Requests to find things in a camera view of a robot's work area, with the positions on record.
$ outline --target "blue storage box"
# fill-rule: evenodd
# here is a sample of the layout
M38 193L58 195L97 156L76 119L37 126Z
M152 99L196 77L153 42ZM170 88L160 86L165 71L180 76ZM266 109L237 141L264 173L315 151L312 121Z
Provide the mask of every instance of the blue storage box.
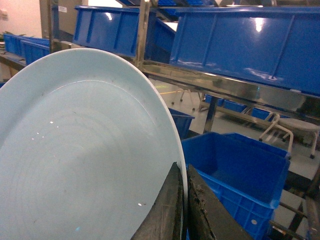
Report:
M18 36L12 34L4 34L4 46L5 50L9 53L16 54L20 57L25 57L22 41L28 41L36 44L49 46L49 40L44 38L30 37L30 36Z
M205 95L205 99L204 99L204 102L206 102L206 103L211 103L211 99L212 99L212 96L211 95L209 95L209 94L206 94ZM218 101L217 101L217 103L216 103L216 105L218 106L218 107L222 107L222 105L224 104L224 99L222 99L222 98L219 98L218 99Z
M191 7L176 14L171 65L320 95L320 7Z
M184 139L188 135L189 127L194 116L169 108L176 129L178 130L180 139Z
M50 47L40 45L30 41L21 41L25 54L25 63L27 65L50 54Z
M266 110L262 110L262 109L258 109L258 108L253 108L252 109L252 117L258 118L258 119L262 119L265 120L268 116L269 116L270 112L266 111Z
M134 57L139 25L138 8L76 6L73 42L90 48ZM169 63L175 31L149 13L145 59Z
M185 163L197 169L233 218L261 240L287 177L290 162L284 152L244 136L215 132L183 140L182 148Z
M237 103L234 101L230 101L230 100L225 100L224 101L224 108L225 109L229 109L238 113L241 113L243 110L245 110L247 106L241 103Z

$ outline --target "white wall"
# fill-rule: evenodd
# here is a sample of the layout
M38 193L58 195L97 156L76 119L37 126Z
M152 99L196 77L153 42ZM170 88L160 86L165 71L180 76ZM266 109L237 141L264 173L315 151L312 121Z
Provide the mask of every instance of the white wall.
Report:
M0 0L0 10L6 10L7 20L0 19L0 33L42 37L39 0Z

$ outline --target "blue bin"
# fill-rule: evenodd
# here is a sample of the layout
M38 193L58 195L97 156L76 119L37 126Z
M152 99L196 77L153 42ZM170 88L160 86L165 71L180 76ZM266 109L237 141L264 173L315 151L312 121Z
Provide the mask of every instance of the blue bin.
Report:
M73 42L130 57L136 55L139 9L76 6ZM175 31L149 14L145 59L169 63Z
M258 119L262 119L265 120L268 116L269 116L270 112L266 111L266 110L262 110L262 109L258 109L258 108L253 108L252 109L252 117L258 118Z
M20 57L25 57L22 41L28 41L36 44L49 46L49 40L44 38L30 37L30 36L18 36L12 34L4 34L4 46L5 50L9 53L16 54Z
M171 65L320 95L320 7L191 7L176 14Z
M185 163L197 169L233 218L261 240L279 206L290 162L283 152L244 139L209 132L183 140L182 148Z
M21 41L25 54L25 63L27 65L50 54L50 47L40 45L30 41Z
M209 95L209 94L206 94L206 95L205 95L204 102L209 104L209 103L211 103L211 99L212 99L212 96ZM217 103L216 103L216 105L217 105L218 107L222 107L222 105L224 104L224 101L225 101L224 99L219 98L218 101L217 101Z
M247 106L241 103L237 103L234 101L230 101L230 100L225 100L224 101L224 108L225 109L229 109L238 113L242 113L243 110L245 110Z
M169 108L176 129L178 130L180 139L184 139L188 135L189 127L194 116Z

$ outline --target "white chair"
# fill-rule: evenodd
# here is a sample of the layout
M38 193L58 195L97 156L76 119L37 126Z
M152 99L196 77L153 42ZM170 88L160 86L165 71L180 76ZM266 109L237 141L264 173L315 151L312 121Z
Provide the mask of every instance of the white chair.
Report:
M171 102L172 105L175 104L175 100L176 100L176 97L177 97L177 95L178 95L179 92L182 92L182 95L181 95L181 97L180 97L180 102L183 101L183 97L184 97L185 92L189 93L190 100L191 100L191 105L192 105L192 111L196 110L191 93L198 93L199 100L201 101L200 92L198 92L198 91L191 91L189 88L181 87L180 89L178 89L178 90L175 91L175 93L174 93L174 95L173 95L173 98L172 98L172 102Z
M262 142L263 136L267 134L272 128L280 129L286 132L286 134L282 138L283 141L285 141L286 138L289 136L288 153L290 155L292 151L292 145L294 142L293 131L313 134L310 158L311 159L315 158L315 151L316 151L317 139L320 132L320 126L317 126L310 122L294 119L294 118L280 118L279 114L275 114L273 121L271 122L271 125L260 135L259 141Z

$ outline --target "white floor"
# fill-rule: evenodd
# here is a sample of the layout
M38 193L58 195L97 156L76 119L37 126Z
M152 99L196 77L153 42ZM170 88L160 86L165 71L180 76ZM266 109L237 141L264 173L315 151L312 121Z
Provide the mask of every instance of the white floor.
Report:
M208 111L198 111L199 106L199 97L197 93L192 93L192 99L194 102L194 106L191 104L190 96L188 93L185 93L183 96L183 101L180 102L181 93L174 100L174 105L172 105L172 101L175 95L175 91L178 89L177 86L167 84L161 81L151 80L155 85L156 89L160 92L162 98L169 108L178 110L180 112L192 115L195 117L191 122L190 130L202 133L204 130L204 125L206 122L206 117ZM213 126L211 131L217 132L220 134L224 133L239 133L245 136L248 136L253 139L258 139L259 135L264 131L263 127L259 127L257 125L247 126L248 123L236 119L234 117L228 116L221 112L217 112L214 117ZM267 143L287 150L288 143L282 142L279 137L272 137ZM316 173L316 170L320 164L320 153L318 151L315 152L315 159L309 158L311 153L311 149L309 147L305 147L301 144L293 144L290 167L289 170L291 172L302 175L306 178L312 179ZM296 195L293 195L287 191L282 191L281 202L290 205L291 207L298 208L301 203L301 198ZM287 210L286 208L279 206L275 211L275 221L280 223L281 225L288 227L292 218L294 217L294 213ZM307 234L307 220L304 219L301 223L297 233L306 236Z

